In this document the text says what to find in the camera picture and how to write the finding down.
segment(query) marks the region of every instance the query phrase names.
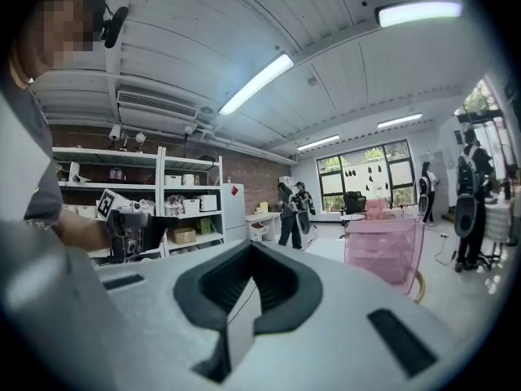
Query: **black pants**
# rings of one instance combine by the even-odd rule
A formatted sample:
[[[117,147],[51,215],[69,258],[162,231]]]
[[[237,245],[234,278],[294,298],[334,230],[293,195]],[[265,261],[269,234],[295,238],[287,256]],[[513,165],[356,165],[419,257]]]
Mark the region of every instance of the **black pants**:
[[[429,205],[427,206],[427,212],[425,213],[425,216],[423,216],[423,222],[427,222],[427,218],[431,220],[431,222],[434,222],[434,219],[432,218],[432,205],[434,204],[434,191],[431,191],[429,194],[427,194],[427,198],[429,199]]]
[[[293,244],[293,248],[295,249],[302,249],[302,240],[300,238],[300,231],[299,226],[296,222],[296,217],[285,217],[281,219],[282,221],[282,228],[281,228],[281,235],[280,240],[278,241],[278,244],[281,244],[282,246],[286,246],[287,240],[290,237],[291,233],[291,243]]]
[[[465,263],[466,260],[475,264],[478,260],[478,254],[481,251],[481,244],[483,243],[483,236],[485,232],[485,204],[481,201],[477,202],[477,213],[475,217],[474,228],[472,232],[466,237],[459,240],[458,259],[457,262]]]

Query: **air vent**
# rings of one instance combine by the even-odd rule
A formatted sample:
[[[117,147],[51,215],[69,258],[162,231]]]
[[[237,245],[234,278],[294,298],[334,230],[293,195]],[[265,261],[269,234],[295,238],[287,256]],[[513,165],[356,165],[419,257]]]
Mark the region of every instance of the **air vent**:
[[[133,91],[119,90],[117,102],[129,108],[141,108],[153,112],[162,113],[166,116],[181,116],[195,119],[197,109],[172,100],[161,99],[148,94],[139,94]]]

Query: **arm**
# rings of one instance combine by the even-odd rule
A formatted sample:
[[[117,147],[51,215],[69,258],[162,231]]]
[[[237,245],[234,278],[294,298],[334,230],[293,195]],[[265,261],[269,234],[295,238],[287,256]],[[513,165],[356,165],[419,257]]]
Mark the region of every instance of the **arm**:
[[[111,247],[105,222],[78,216],[70,210],[61,211],[58,223],[53,229],[66,246],[86,251]]]

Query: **pink storage cart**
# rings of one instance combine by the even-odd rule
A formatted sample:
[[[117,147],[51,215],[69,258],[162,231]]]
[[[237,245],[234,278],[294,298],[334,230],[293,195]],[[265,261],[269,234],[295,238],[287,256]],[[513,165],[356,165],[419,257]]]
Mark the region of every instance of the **pink storage cart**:
[[[408,295],[418,273],[425,224],[404,213],[403,218],[360,220],[346,228],[345,261],[377,275],[400,294]]]

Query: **white floor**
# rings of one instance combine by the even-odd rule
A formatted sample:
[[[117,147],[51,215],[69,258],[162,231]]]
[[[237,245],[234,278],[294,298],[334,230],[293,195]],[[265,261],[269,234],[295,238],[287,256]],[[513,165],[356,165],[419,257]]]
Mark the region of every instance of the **white floor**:
[[[315,224],[313,235],[307,239],[338,239],[344,229],[339,224]],[[440,234],[449,237],[444,241]],[[443,321],[454,335],[455,343],[473,335],[482,325],[485,316],[492,311],[492,304],[505,283],[506,272],[514,248],[503,247],[501,263],[488,272],[480,267],[477,271],[461,274],[454,272],[454,261],[450,262],[458,237],[449,222],[438,222],[427,227],[423,241],[419,270],[426,282],[426,292],[420,305],[430,310]],[[492,243],[485,239],[484,253],[490,253]],[[442,265],[437,258],[447,265]],[[417,286],[412,297],[416,297]],[[252,344],[252,323],[261,314],[261,302],[255,284],[250,281],[243,295],[229,316],[229,345],[232,366],[242,359]]]

